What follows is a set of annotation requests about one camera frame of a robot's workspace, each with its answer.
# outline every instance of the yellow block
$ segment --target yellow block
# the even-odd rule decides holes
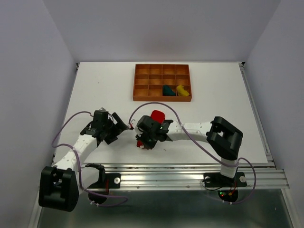
[[[184,86],[179,85],[176,87],[178,96],[190,96],[190,94],[184,89]]]

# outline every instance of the gray wall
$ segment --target gray wall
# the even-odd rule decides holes
[[[304,224],[304,1],[282,0],[245,69],[271,153]]]
[[[44,0],[76,61],[244,61],[279,0]]]
[[[27,227],[75,62],[41,0],[0,7],[0,227]]]

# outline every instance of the white table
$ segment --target white table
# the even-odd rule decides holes
[[[167,102],[177,111],[182,122],[200,123],[212,121],[215,116],[222,116],[244,133],[239,157],[245,157],[252,163],[267,163],[265,149],[238,63],[183,62],[175,64],[189,64],[190,68],[192,101]],[[66,120],[76,112],[93,112],[104,107],[110,113],[117,112],[127,123],[133,110],[144,103],[134,102],[132,99],[134,69],[135,63],[132,62],[80,63]],[[150,115],[155,109],[165,112],[166,119],[176,119],[169,109],[154,104],[141,108],[134,117],[139,119],[144,114]],[[75,117],[63,130],[59,142],[73,145],[80,131],[91,120],[88,114]],[[136,147],[133,131],[126,131],[118,138],[110,145],[101,143],[86,162],[102,164],[215,163],[191,141],[158,142],[153,150],[144,150]],[[207,143],[202,142],[202,145],[216,155]],[[59,161],[66,152],[67,148],[58,148],[54,162]]]

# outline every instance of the red object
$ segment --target red object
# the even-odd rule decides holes
[[[158,110],[154,110],[150,117],[153,119],[153,120],[156,120],[157,122],[159,122],[160,124],[165,120],[165,113],[161,112],[161,111],[158,111]],[[138,140],[137,141],[137,147],[141,147],[143,146],[143,143]]]

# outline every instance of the orange tray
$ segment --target orange tray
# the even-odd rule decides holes
[[[168,85],[175,96],[163,96],[162,86]],[[176,87],[183,85],[190,96],[178,96]],[[180,101],[192,99],[189,65],[136,64],[133,100],[134,101]]]

